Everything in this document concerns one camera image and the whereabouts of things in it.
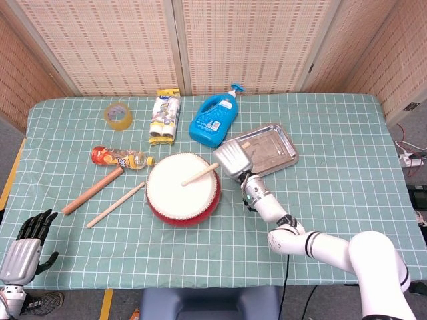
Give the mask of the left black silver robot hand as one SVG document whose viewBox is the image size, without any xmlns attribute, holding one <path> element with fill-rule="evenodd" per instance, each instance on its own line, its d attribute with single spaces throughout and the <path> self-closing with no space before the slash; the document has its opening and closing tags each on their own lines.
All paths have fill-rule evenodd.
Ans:
<svg viewBox="0 0 427 320">
<path fill-rule="evenodd" d="M 48 260 L 40 256 L 52 222 L 58 213 L 51 209 L 28 218 L 9 247 L 1 267 L 1 281 L 5 285 L 26 286 L 40 273 L 49 270 L 59 253 L 52 252 Z"/>
</svg>

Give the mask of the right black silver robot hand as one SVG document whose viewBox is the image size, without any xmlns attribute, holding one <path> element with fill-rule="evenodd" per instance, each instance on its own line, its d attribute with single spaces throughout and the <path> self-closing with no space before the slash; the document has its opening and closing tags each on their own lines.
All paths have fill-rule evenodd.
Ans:
<svg viewBox="0 0 427 320">
<path fill-rule="evenodd" d="M 239 181 L 244 173 L 250 172 L 253 167 L 250 156 L 237 140 L 232 139 L 220 145 L 213 156 L 231 179 Z"/>
</svg>

